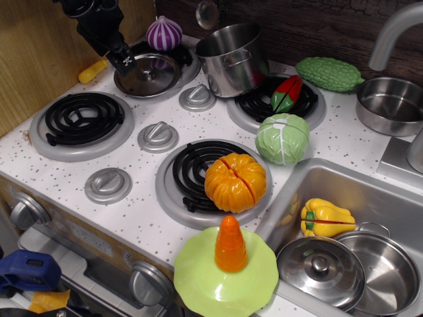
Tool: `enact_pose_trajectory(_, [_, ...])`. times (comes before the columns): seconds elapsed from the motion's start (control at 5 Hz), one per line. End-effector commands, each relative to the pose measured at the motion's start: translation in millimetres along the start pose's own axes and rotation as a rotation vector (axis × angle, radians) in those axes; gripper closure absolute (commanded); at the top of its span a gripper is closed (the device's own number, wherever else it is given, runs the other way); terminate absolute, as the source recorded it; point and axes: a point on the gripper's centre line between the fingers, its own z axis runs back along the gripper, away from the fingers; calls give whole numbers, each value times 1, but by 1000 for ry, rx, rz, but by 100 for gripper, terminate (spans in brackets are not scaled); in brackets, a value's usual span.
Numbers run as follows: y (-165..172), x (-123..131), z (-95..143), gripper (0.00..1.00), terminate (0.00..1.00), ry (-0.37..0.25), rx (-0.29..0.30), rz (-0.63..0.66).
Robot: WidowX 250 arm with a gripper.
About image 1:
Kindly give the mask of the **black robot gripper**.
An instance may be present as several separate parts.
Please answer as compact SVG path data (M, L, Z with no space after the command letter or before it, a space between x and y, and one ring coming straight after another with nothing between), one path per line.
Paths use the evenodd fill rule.
M77 21L77 31L100 56L121 76L136 67L136 60L124 37L120 24L124 15L117 1L58 1L63 12Z

